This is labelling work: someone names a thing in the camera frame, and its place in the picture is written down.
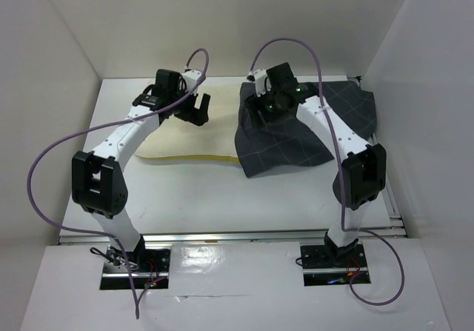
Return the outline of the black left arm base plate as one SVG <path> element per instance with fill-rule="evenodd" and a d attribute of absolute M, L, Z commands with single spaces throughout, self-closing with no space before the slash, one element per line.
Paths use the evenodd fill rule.
<path fill-rule="evenodd" d="M 103 272 L 106 274 L 125 273 L 126 261 L 121 250 L 108 247 L 105 253 Z M 142 249 L 139 252 L 127 253 L 130 270 L 133 273 L 168 273 L 170 268 L 170 249 Z"/>

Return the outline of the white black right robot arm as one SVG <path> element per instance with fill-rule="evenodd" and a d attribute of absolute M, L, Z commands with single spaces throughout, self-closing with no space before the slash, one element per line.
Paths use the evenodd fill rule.
<path fill-rule="evenodd" d="M 247 80 L 256 90 L 246 100 L 253 123 L 292 116 L 314 133 L 336 160 L 333 194 L 341 217 L 325 233 L 323 256 L 328 264 L 341 265 L 356 248 L 369 205 L 385 188 L 386 150 L 380 144 L 370 144 L 343 121 L 325 98 L 322 83 L 298 81 L 288 63 L 250 70 Z"/>

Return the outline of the cream memory foam pillow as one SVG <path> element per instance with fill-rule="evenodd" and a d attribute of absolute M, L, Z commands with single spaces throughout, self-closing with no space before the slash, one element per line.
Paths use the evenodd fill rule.
<path fill-rule="evenodd" d="M 240 107 L 239 84 L 202 87 L 210 95 L 209 121 L 198 127 L 174 116 L 164 121 L 135 152 L 139 158 L 239 163 L 235 148 Z"/>

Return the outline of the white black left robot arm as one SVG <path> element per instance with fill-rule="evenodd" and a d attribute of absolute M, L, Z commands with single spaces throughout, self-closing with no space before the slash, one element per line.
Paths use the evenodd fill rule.
<path fill-rule="evenodd" d="M 113 252 L 130 271 L 145 265 L 146 252 L 144 238 L 125 208 L 128 189 L 123 172 L 142 142 L 170 116 L 196 126 L 208 122 L 210 96 L 203 95 L 200 107 L 195 106 L 204 80 L 198 70 L 158 70 L 154 84 L 133 100 L 124 123 L 90 152 L 78 151 L 72 158 L 73 201 L 99 223 Z"/>

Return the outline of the dark grey checked pillowcase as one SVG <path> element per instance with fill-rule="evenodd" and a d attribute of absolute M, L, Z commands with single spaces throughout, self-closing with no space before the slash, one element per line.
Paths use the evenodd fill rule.
<path fill-rule="evenodd" d="M 374 93 L 362 90 L 353 81 L 329 81 L 322 87 L 329 105 L 351 130 L 366 140 L 371 138 L 377 126 Z M 260 127 L 253 125 L 245 100 L 254 94 L 253 84 L 241 84 L 234 142 L 247 178 L 276 167 L 317 167 L 333 160 L 321 140 L 292 116 Z"/>

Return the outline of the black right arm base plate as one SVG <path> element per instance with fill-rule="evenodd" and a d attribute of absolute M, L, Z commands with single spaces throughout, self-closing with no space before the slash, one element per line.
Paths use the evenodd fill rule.
<path fill-rule="evenodd" d="M 301 246 L 301 263 L 304 269 L 337 269 L 346 267 L 365 268 L 367 259 L 362 244 L 357 244 L 352 251 L 336 258 L 324 245 Z"/>

